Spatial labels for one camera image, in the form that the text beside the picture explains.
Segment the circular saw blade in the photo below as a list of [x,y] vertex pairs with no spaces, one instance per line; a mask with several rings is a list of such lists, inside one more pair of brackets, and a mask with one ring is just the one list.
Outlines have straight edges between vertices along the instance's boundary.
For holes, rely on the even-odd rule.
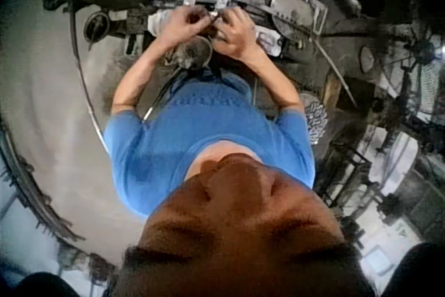
[[[312,8],[304,0],[272,0],[270,7],[285,17],[291,17],[299,26],[312,27],[314,18],[312,17]],[[295,29],[295,26],[280,19],[278,16],[272,16],[275,28],[286,38],[290,40],[299,40],[304,37],[301,32]]]

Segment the wire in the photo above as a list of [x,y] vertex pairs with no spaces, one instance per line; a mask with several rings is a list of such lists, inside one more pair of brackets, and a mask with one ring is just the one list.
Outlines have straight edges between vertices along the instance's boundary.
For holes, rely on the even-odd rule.
[[152,113],[152,111],[159,105],[159,102],[161,102],[163,96],[167,93],[169,88],[171,88],[173,86],[173,84],[177,80],[178,74],[181,72],[181,70],[183,70],[182,67],[177,67],[174,70],[172,77],[170,79],[168,79],[167,83],[162,87],[162,89],[159,92],[158,96],[154,100],[153,105],[148,109],[148,111],[144,115],[144,118],[143,118],[144,122],[147,121],[147,119],[150,116],[150,114]]
[[77,43],[77,32],[76,32],[76,12],[74,10],[74,2],[70,1],[68,4],[68,11],[70,12],[70,31],[71,31],[71,44],[72,44],[72,52],[76,59],[77,66],[77,74],[79,75],[79,80],[81,82],[83,95],[85,97],[86,106],[88,109],[88,115],[90,116],[93,127],[95,128],[96,134],[99,137],[102,145],[104,146],[105,151],[108,153],[108,149],[105,144],[104,135],[99,126],[99,122],[97,121],[96,114],[94,108],[91,103],[90,95],[88,94],[88,89],[86,87],[85,78],[83,76],[83,70],[81,65],[81,58],[79,55],[79,45]]

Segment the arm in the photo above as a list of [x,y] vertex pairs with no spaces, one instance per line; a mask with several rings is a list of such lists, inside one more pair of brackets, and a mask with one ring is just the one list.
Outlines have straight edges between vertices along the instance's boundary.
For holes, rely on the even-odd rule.
[[[191,23],[191,17],[196,17],[197,22]],[[178,44],[189,41],[210,23],[210,17],[199,6],[182,6],[174,10],[158,38],[145,50],[119,83],[114,94],[111,115],[120,111],[135,111],[158,59]]]
[[257,44],[255,23],[240,8],[225,10],[227,23],[218,22],[216,28],[225,40],[214,40],[213,48],[220,54],[246,64],[263,81],[275,103],[281,109],[305,112],[300,96],[291,81],[269,59]]

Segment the man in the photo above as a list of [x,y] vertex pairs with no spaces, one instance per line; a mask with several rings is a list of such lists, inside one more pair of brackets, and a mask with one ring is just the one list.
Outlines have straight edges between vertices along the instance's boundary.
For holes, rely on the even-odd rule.
[[156,61],[211,23],[199,8],[174,11],[118,86],[105,133],[121,200],[149,216],[115,295],[372,294],[310,189],[314,159],[296,89],[256,44],[247,13],[233,8],[223,17],[214,25],[225,38],[213,48],[258,75],[280,108],[277,122],[228,74],[230,85],[188,81],[157,119],[141,122],[135,106]]

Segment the concrete floor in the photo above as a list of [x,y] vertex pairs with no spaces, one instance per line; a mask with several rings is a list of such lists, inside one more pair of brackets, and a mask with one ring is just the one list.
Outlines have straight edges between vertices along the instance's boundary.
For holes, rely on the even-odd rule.
[[[110,60],[121,54],[123,41],[107,38],[87,56],[83,23],[97,9],[78,13],[77,31],[88,90],[104,126],[104,90],[112,89],[124,70]],[[76,246],[117,264],[124,249],[137,242],[144,222],[113,189],[108,156],[79,85],[68,16],[62,8],[45,12],[42,0],[6,0],[0,17],[0,111],[18,153],[34,166],[35,180],[56,213],[86,238]]]

